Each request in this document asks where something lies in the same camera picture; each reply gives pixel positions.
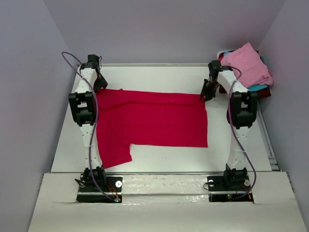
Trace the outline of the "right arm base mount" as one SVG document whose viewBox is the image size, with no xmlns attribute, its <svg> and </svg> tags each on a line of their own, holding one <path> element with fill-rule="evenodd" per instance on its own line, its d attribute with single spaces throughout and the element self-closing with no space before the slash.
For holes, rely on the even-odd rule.
<svg viewBox="0 0 309 232">
<path fill-rule="evenodd" d="M 208 191 L 210 203 L 227 203 L 227 202 L 254 202 L 249 177 L 244 181 L 226 186 L 223 182 L 223 176 L 212 175 L 207 177 L 203 188 Z"/>
</svg>

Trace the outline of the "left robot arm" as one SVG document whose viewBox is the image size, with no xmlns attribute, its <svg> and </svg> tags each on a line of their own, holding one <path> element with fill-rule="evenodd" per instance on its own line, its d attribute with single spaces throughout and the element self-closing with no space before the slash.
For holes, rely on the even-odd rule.
<svg viewBox="0 0 309 232">
<path fill-rule="evenodd" d="M 79 126 L 85 152 L 85 170 L 76 182 L 80 192 L 100 192 L 106 188 L 107 179 L 98 151 L 96 125 L 98 105 L 96 93 L 108 86 L 100 72 L 100 59 L 97 55 L 88 55 L 87 62 L 77 69 L 82 78 L 68 100 L 73 121 Z"/>
</svg>

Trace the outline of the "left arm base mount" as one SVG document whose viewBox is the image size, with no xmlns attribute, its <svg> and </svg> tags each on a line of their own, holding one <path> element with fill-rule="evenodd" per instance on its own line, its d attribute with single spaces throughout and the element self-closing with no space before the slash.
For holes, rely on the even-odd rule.
<svg viewBox="0 0 309 232">
<path fill-rule="evenodd" d="M 75 179 L 78 184 L 76 201 L 79 203 L 121 203 L 123 177 L 107 175 L 106 184 L 98 183 L 102 193 L 94 183 L 87 184 L 82 178 Z"/>
</svg>

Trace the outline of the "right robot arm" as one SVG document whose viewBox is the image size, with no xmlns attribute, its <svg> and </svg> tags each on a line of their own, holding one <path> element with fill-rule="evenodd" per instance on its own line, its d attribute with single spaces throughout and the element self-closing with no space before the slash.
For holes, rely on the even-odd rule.
<svg viewBox="0 0 309 232">
<path fill-rule="evenodd" d="M 236 67 L 224 66 L 219 60 L 208 64 L 209 78 L 204 80 L 200 100 L 212 100 L 218 87 L 223 87 L 228 94 L 226 119 L 231 129 L 230 153 L 223 175 L 209 176 L 207 190 L 249 192 L 252 185 L 245 188 L 249 180 L 247 166 L 253 166 L 246 151 L 247 138 L 257 117 L 258 94 L 248 90 L 235 76 Z"/>
</svg>

